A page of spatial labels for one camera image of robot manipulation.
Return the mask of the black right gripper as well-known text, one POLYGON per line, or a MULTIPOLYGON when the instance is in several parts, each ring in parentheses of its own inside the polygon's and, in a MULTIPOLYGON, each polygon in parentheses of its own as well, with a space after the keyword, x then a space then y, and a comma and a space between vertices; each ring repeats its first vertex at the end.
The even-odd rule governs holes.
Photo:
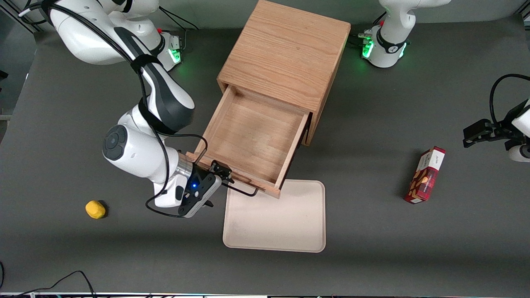
POLYGON ((223 184, 234 183, 231 168, 217 160, 211 162, 210 171, 193 166, 191 176, 184 189, 184 198, 178 208, 178 215, 191 218, 204 205, 213 206, 210 197, 223 184))

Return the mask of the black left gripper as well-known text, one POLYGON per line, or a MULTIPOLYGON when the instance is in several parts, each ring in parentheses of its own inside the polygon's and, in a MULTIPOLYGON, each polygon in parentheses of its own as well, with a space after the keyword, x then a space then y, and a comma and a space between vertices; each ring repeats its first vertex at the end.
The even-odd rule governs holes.
MULTIPOLYGON (((502 131, 506 136, 514 138, 528 138, 528 99, 524 100, 513 109, 509 110, 504 120, 496 120, 493 100, 490 99, 490 116, 494 126, 502 131)), ((491 142, 493 128, 491 121, 481 119, 463 130, 464 148, 469 148, 473 144, 491 142)))

